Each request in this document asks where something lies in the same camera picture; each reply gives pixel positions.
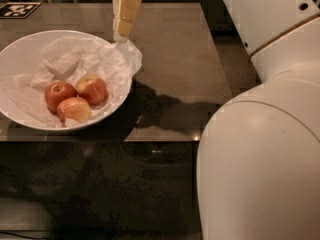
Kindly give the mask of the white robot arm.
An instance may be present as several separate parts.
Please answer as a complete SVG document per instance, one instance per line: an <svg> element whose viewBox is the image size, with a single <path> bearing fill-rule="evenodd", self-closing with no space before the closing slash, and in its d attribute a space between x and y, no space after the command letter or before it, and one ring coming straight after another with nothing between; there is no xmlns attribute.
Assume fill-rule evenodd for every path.
<svg viewBox="0 0 320 240"><path fill-rule="evenodd" d="M207 123L203 240L320 240L317 0L223 0L261 80Z"/></svg>

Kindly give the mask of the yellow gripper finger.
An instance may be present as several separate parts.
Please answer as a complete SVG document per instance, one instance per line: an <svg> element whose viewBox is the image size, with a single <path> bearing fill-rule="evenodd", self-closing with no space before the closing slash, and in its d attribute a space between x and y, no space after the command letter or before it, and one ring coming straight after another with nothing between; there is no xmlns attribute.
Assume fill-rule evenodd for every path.
<svg viewBox="0 0 320 240"><path fill-rule="evenodd" d="M142 0L112 0L115 42L123 43L129 39L141 4Z"/></svg>

